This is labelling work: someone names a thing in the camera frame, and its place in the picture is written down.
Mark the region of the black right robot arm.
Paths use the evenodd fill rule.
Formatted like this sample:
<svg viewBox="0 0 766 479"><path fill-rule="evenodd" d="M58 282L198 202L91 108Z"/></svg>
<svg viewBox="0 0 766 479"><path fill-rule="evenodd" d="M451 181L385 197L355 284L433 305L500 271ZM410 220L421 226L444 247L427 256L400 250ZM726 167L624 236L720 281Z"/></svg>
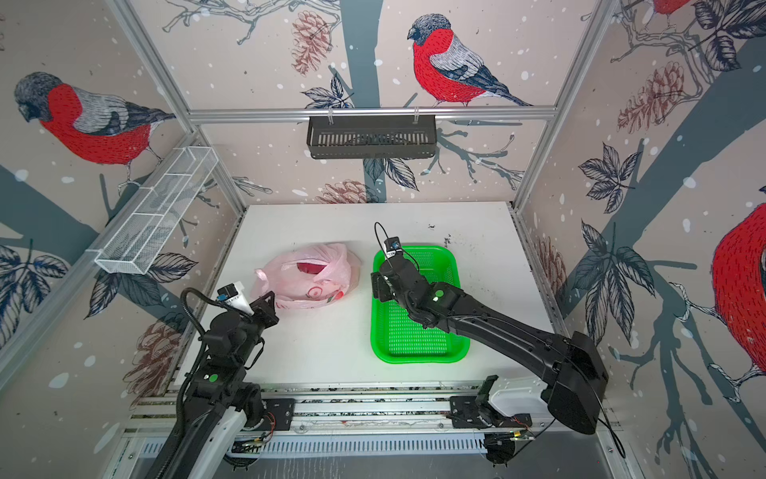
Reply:
<svg viewBox="0 0 766 479"><path fill-rule="evenodd" d="M403 253L385 259L371 283L375 299L396 301L425 329L468 337L526 367L546 383L541 399L554 419L596 432L608 373L589 336L548 333L498 313L454 285L431 283Z"/></svg>

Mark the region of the pink plastic bag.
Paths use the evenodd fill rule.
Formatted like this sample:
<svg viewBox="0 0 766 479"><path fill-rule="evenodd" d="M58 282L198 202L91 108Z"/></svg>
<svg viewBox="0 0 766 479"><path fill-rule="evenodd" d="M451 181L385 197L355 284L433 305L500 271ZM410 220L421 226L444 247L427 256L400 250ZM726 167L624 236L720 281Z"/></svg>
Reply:
<svg viewBox="0 0 766 479"><path fill-rule="evenodd" d="M255 271L253 297L274 293L278 309L319 309L348 295L361 260L343 243L320 243L283 253Z"/></svg>

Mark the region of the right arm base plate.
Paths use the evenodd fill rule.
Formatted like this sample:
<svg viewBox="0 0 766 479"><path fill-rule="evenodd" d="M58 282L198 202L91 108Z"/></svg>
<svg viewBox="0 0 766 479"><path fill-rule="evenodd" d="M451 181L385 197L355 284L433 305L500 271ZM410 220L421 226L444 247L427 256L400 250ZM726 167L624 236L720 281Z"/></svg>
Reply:
<svg viewBox="0 0 766 479"><path fill-rule="evenodd" d="M520 428L529 430L533 426L529 413L504 416L486 400L478 401L476 396L451 396L450 409L446 415L455 429Z"/></svg>

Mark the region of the green plastic perforated basket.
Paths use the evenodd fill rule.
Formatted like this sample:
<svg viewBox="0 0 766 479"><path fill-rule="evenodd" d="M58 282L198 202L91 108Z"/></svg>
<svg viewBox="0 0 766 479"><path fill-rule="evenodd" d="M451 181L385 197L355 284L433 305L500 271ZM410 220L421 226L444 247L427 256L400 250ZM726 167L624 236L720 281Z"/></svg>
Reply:
<svg viewBox="0 0 766 479"><path fill-rule="evenodd" d="M407 245L404 249L426 281L460 287L457 261L448 249L438 245ZM467 355L471 341L425 323L421 317L410 317L409 309L394 299L383 303L373 297L370 344L377 358L390 364L455 363Z"/></svg>

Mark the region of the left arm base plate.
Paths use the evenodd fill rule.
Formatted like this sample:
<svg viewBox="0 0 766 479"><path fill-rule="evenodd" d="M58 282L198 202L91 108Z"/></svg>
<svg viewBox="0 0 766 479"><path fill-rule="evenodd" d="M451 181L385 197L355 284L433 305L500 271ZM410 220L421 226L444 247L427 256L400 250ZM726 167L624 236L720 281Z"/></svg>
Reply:
<svg viewBox="0 0 766 479"><path fill-rule="evenodd" d="M247 418L243 431L289 431L295 405L293 398L261 399L260 403L251 401L243 409Z"/></svg>

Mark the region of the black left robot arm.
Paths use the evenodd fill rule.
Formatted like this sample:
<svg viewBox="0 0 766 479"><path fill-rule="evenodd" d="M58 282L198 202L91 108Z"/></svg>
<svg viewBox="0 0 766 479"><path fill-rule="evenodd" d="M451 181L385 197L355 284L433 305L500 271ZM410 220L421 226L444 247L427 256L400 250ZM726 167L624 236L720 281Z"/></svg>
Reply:
<svg viewBox="0 0 766 479"><path fill-rule="evenodd" d="M234 285L210 299L198 289L181 293L184 312L201 346L176 399L176 423L151 466L149 478L211 478L243 429L267 431L263 445L277 431L263 390L247 382L247 371L265 347L263 332L278 324L275 294L269 291L246 307L234 307Z"/></svg>

